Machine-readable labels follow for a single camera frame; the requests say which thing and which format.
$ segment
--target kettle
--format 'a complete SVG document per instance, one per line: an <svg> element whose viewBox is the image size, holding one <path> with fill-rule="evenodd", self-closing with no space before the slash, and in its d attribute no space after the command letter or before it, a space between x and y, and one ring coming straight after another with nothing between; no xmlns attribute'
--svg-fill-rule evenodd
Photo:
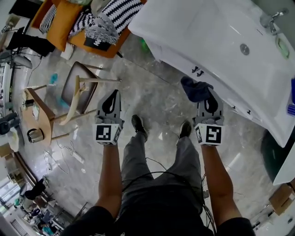
<svg viewBox="0 0 295 236"><path fill-rule="evenodd" d="M27 132L30 143L40 142L44 140L44 133L41 129L31 129Z"/></svg>

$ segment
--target wooden chair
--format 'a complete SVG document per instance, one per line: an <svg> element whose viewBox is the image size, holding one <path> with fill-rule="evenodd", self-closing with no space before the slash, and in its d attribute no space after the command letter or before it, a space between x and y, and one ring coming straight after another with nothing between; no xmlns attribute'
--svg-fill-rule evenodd
<svg viewBox="0 0 295 236"><path fill-rule="evenodd" d="M96 90L98 82L108 82L108 83L119 83L121 82L118 79L102 79L95 75L88 68L93 68L97 70L104 70L103 68L85 65L79 62L75 62L72 66L72 69L67 77L65 82L63 92L61 95L62 100L70 106L68 113L57 117L54 121L61 121L60 125L65 125L68 122L87 116L91 113L94 113L96 110L91 110L85 112L91 98Z"/></svg>

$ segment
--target black and white striped pillow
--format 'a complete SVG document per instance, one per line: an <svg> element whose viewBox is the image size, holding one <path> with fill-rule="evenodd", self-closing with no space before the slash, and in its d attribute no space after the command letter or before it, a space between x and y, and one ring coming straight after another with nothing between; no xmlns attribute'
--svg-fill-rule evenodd
<svg viewBox="0 0 295 236"><path fill-rule="evenodd" d="M49 28L52 24L52 21L55 17L56 14L56 6L53 4L51 6L51 8L49 9L49 11L46 13L46 15L44 16L43 20L41 21L39 30L44 34L47 33L49 31Z"/></svg>

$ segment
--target faucet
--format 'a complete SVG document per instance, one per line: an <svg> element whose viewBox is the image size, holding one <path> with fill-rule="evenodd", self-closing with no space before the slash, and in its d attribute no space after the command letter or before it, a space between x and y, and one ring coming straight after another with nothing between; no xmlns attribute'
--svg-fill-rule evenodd
<svg viewBox="0 0 295 236"><path fill-rule="evenodd" d="M274 22L276 19L278 19L281 16L287 15L289 13L289 10L287 8L283 8L282 10L278 11L273 16L266 15L265 13L260 17L260 24L267 30L270 31L272 35L277 35L281 33L280 30L277 30Z"/></svg>

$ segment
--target gray pants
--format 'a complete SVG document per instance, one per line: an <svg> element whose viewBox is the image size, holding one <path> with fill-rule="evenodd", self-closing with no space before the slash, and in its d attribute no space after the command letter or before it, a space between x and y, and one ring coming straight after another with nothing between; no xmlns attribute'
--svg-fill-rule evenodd
<svg viewBox="0 0 295 236"><path fill-rule="evenodd" d="M146 192L148 188L153 186L181 185L187 187L185 183L179 181L179 178L176 178L171 174L162 174L154 179L147 165L144 144L144 134L142 132L138 132L135 137L131 138L130 142L124 149L124 158L121 170L123 188L125 188L137 177L144 174L147 175L134 181L123 192L122 206L128 202L129 199L136 198L136 196ZM202 199L199 154L188 137L183 137L178 140L175 162L173 166L167 170L167 172L186 178L199 197L199 200ZM182 194L188 197L198 210L201 210L202 206L200 201L195 200L191 189L184 189Z"/></svg>

